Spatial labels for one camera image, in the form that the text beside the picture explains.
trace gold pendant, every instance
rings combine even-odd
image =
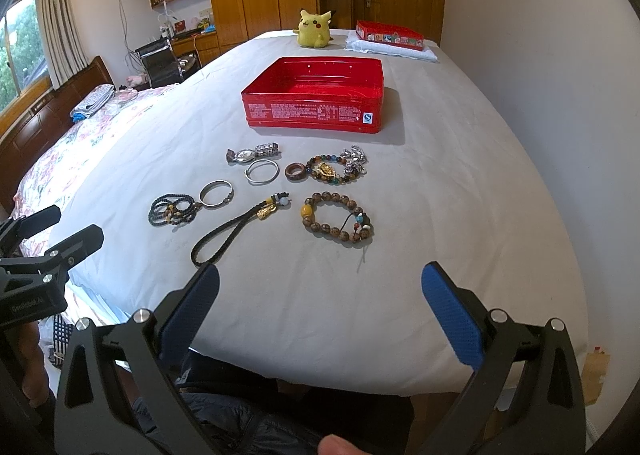
[[[264,220],[265,218],[267,218],[267,216],[271,215],[271,213],[273,213],[276,209],[278,209],[276,204],[269,204],[268,206],[265,206],[262,209],[258,210],[258,218],[260,218],[260,220]]]
[[[335,170],[331,166],[329,166],[326,162],[323,162],[321,165],[319,165],[318,170],[325,177],[331,177],[331,178],[335,177]]]

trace wooden bead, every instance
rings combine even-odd
[[[314,214],[313,206],[310,206],[309,204],[305,204],[300,209],[300,216],[311,216],[313,214]]]

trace wooden desk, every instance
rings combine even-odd
[[[220,56],[220,45],[215,31],[196,34],[181,40],[172,40],[171,46],[174,49],[174,54],[178,57],[191,52],[197,53],[200,65],[203,67]]]

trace wooden headboard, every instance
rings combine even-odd
[[[14,209],[22,177],[71,128],[69,112],[103,83],[113,80],[96,56],[86,69],[40,98],[0,140],[0,204],[7,213]]]

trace black pants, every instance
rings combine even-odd
[[[193,351],[182,365],[176,387],[241,397],[265,411],[292,417],[322,435],[339,435],[374,454],[402,455],[414,420],[408,397],[310,388],[297,402],[278,393],[275,379]]]

